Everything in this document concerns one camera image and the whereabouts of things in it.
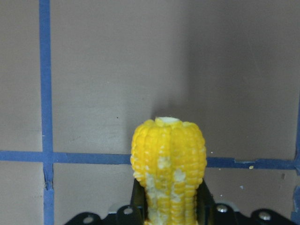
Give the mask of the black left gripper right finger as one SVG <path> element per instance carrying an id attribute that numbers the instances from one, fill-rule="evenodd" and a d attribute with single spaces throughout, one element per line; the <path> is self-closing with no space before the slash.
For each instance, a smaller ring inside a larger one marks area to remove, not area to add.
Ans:
<path id="1" fill-rule="evenodd" d="M 203 181 L 197 189 L 196 220 L 199 225 L 294 225 L 290 219 L 270 209 L 254 210 L 249 217 L 227 202 L 214 201 Z"/>

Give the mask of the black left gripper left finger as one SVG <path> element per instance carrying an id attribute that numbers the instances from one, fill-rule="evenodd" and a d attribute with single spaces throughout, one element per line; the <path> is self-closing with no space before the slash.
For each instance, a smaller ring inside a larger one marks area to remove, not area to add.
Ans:
<path id="1" fill-rule="evenodd" d="M 113 208 L 105 218 L 92 212 L 82 212 L 66 222 L 67 225 L 143 225 L 147 218 L 144 188 L 134 180 L 130 204 Z"/>

